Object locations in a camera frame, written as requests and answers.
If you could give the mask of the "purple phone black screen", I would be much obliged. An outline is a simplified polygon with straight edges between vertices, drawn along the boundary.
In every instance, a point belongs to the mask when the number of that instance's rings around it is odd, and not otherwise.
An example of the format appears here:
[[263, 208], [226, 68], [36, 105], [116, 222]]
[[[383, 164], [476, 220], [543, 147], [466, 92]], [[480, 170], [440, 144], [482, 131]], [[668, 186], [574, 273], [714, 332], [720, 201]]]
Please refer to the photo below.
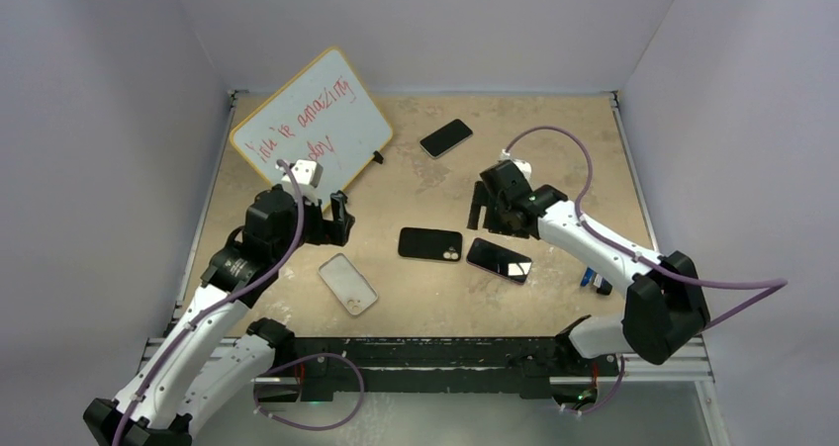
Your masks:
[[532, 266], [531, 258], [479, 237], [473, 240], [466, 262], [519, 285], [526, 282]]

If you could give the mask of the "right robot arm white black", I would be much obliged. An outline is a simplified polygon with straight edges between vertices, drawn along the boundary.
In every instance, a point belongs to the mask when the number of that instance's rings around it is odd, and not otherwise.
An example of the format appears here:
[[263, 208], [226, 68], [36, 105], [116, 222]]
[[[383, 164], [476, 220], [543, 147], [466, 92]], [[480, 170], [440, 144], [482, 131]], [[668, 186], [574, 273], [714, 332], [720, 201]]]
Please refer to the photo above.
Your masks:
[[556, 188], [531, 188], [511, 160], [481, 172], [467, 225], [558, 247], [623, 296], [622, 313], [584, 315], [557, 335], [555, 359], [567, 373], [578, 374], [607, 354], [636, 354], [661, 365], [710, 324], [690, 257], [679, 251], [664, 256], [629, 242], [583, 215]]

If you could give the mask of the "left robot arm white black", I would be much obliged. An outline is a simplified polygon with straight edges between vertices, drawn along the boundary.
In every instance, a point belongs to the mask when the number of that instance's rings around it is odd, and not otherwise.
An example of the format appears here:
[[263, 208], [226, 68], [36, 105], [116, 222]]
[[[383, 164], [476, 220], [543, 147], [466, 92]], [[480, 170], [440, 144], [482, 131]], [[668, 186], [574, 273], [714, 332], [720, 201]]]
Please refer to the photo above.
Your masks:
[[243, 225], [211, 258], [182, 316], [151, 359], [112, 399], [95, 399], [83, 420], [99, 445], [189, 445], [209, 417], [255, 377], [303, 373], [295, 334], [261, 318], [214, 361], [220, 341], [278, 279], [302, 245], [343, 246], [355, 218], [342, 191], [330, 219], [307, 196], [309, 185], [283, 183], [257, 194]]

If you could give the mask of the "black phone case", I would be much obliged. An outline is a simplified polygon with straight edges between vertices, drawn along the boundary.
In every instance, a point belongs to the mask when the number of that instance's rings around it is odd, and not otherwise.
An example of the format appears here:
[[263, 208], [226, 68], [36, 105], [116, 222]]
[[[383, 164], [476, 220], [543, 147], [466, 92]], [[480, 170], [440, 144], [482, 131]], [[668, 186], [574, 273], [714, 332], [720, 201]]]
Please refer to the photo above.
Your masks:
[[403, 227], [397, 253], [404, 258], [458, 262], [462, 258], [463, 235], [458, 231]]

